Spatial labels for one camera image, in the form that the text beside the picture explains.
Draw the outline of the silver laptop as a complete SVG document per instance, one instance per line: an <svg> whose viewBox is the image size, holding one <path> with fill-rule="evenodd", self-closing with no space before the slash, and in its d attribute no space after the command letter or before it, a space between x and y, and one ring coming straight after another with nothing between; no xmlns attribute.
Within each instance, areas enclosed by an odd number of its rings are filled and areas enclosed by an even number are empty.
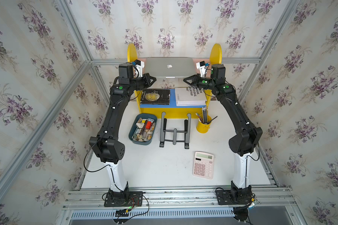
<svg viewBox="0 0 338 225"><path fill-rule="evenodd" d="M145 61L144 72L153 77L190 77L195 75L196 67L188 57L151 57Z"/></svg>

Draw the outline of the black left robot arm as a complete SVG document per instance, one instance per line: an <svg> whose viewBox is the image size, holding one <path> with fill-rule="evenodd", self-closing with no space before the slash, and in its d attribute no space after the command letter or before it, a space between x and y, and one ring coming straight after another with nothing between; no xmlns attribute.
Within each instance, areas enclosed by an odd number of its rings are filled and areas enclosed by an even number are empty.
<svg viewBox="0 0 338 225"><path fill-rule="evenodd" d="M105 164L111 187L109 193L123 198L129 194L128 181L124 177L121 160L125 154L125 145L120 142L119 128L124 111L135 91L151 87L156 78L148 73L134 76L139 72L133 63L127 62L118 67L119 76L110 88L109 106L98 134L90 138L89 144L97 158Z"/></svg>

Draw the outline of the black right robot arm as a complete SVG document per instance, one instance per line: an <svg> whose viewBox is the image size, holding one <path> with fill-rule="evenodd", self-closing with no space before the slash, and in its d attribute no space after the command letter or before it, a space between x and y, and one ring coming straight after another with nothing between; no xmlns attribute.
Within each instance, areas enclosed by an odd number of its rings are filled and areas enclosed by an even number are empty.
<svg viewBox="0 0 338 225"><path fill-rule="evenodd" d="M249 164L263 130L256 127L246 115L239 103L235 87L226 81L225 71L223 64L214 64L210 78L197 74L184 78L183 81L194 88L210 90L228 113L236 133L229 139L229 147L235 155L231 194L240 197L251 196Z"/></svg>

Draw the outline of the grey laptop stand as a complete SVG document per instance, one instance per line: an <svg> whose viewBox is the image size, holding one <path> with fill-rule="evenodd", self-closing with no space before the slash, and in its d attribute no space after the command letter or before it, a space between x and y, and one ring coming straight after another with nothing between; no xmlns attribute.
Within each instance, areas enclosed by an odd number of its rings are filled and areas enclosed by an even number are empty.
<svg viewBox="0 0 338 225"><path fill-rule="evenodd" d="M191 133L191 119L192 115L190 113L187 114L187 119L184 120L184 130L178 130L177 128L174 129L167 129L167 118L165 118L166 113L162 112L161 114L161 129L160 129L160 143L159 147L163 148L165 142L171 142L173 145L177 143L184 143L185 149L190 149L190 133ZM166 139L166 134L172 133L172 139ZM184 134L184 140L178 140L177 134Z"/></svg>

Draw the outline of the black book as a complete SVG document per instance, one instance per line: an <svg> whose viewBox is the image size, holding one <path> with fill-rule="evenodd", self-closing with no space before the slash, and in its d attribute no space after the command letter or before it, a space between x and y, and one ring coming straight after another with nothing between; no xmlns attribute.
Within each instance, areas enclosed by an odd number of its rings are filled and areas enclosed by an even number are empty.
<svg viewBox="0 0 338 225"><path fill-rule="evenodd" d="M142 105L169 105L170 89L146 89L143 91L140 103Z"/></svg>

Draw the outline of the white book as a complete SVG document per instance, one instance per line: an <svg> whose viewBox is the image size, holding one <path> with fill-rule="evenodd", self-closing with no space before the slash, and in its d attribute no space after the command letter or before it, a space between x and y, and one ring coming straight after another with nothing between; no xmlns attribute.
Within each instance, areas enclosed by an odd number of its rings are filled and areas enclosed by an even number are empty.
<svg viewBox="0 0 338 225"><path fill-rule="evenodd" d="M193 87L176 88L175 97L177 106L202 106L207 101L205 92Z"/></svg>

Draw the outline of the yellow pink blue shelf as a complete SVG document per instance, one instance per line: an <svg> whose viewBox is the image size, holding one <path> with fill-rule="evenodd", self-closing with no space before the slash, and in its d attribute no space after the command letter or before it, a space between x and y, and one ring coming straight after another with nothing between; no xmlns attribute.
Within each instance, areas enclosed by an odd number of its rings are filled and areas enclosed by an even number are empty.
<svg viewBox="0 0 338 225"><path fill-rule="evenodd" d="M137 51L133 43L128 45L127 50L127 59L128 62L132 63L134 60L138 60ZM209 57L209 65L219 64L222 62L222 48L220 44L214 44L211 50L211 54ZM204 91L207 101L205 105L202 106L177 106L176 105L176 97L175 97L175 88L163 88L170 89L171 91L171 99L169 105L142 105L140 103L140 99L143 91L134 91L136 95L135 99L138 103L138 108L141 113L149 113L161 118L162 112L166 112L166 115L169 119L183 119L185 115L190 113L192 116L195 113L200 113L201 108L205 106L209 106L210 100L214 97L211 96L211 91Z"/></svg>

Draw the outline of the teal bin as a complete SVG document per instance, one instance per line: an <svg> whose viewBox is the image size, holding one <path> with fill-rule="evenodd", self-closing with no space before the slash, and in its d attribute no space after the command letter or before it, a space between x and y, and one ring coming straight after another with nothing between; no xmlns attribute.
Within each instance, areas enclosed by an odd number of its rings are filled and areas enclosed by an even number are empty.
<svg viewBox="0 0 338 225"><path fill-rule="evenodd" d="M140 118L142 118L143 121L142 123L137 124ZM149 130L145 129L146 121L148 119L151 119L154 121ZM157 117L155 115L148 114L148 113L139 114L134 120L134 123L130 129L129 139L135 144L149 145L151 141L153 140L153 135L155 132L156 125L157 125Z"/></svg>

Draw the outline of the red block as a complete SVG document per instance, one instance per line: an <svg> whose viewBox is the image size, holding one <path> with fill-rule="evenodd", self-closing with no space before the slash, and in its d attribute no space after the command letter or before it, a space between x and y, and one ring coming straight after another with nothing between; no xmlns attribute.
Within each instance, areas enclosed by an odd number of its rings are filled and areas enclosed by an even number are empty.
<svg viewBox="0 0 338 225"><path fill-rule="evenodd" d="M145 129L148 129L148 130L149 130L149 129L151 128L153 122L154 122L153 120L148 119L148 120L146 121Z"/></svg>

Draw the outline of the yellow pencil cup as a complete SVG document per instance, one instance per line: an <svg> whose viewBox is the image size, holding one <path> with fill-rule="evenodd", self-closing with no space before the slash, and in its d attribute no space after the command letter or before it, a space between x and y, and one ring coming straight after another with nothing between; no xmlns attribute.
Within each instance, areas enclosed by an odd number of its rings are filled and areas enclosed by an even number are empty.
<svg viewBox="0 0 338 225"><path fill-rule="evenodd" d="M207 116L207 120L206 120L206 123L204 121L204 119L202 118L202 115L199 115L198 113L196 114L196 116L198 117L198 123L196 125L196 129L199 133L206 133L209 131L209 128L210 128L210 120L211 120L211 117L208 115Z"/></svg>

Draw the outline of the pink calculator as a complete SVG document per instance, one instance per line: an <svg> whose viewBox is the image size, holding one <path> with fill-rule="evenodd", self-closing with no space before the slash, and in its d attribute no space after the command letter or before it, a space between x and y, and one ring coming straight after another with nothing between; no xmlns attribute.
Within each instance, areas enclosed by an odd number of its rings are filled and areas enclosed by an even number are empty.
<svg viewBox="0 0 338 225"><path fill-rule="evenodd" d="M193 160L193 176L213 179L214 177L214 155L206 152L195 152Z"/></svg>

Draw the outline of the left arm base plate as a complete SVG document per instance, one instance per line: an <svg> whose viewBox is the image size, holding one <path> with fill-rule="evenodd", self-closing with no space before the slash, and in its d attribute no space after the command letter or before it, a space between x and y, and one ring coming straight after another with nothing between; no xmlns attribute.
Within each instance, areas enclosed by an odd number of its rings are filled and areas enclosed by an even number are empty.
<svg viewBox="0 0 338 225"><path fill-rule="evenodd" d="M104 207L129 207L142 206L143 192L130 191L126 193L119 193L109 191L104 199Z"/></svg>

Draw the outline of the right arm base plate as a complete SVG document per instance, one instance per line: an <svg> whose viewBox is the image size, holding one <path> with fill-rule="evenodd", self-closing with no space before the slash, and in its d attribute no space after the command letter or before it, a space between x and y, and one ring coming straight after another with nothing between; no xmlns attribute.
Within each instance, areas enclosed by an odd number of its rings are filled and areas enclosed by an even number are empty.
<svg viewBox="0 0 338 225"><path fill-rule="evenodd" d="M250 206L255 200L255 194L250 188L238 189L223 189L216 188L215 194L219 205L245 205Z"/></svg>

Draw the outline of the aluminium rail frame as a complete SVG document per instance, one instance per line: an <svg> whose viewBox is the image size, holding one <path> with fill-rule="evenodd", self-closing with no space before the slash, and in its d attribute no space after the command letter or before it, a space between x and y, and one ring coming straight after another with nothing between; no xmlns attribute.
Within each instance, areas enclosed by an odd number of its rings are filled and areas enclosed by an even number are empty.
<svg viewBox="0 0 338 225"><path fill-rule="evenodd" d="M105 189L70 191L56 221L58 225L210 224L304 225L289 188L254 185L254 205L223 205L217 187L138 188L142 205L131 202L107 207Z"/></svg>

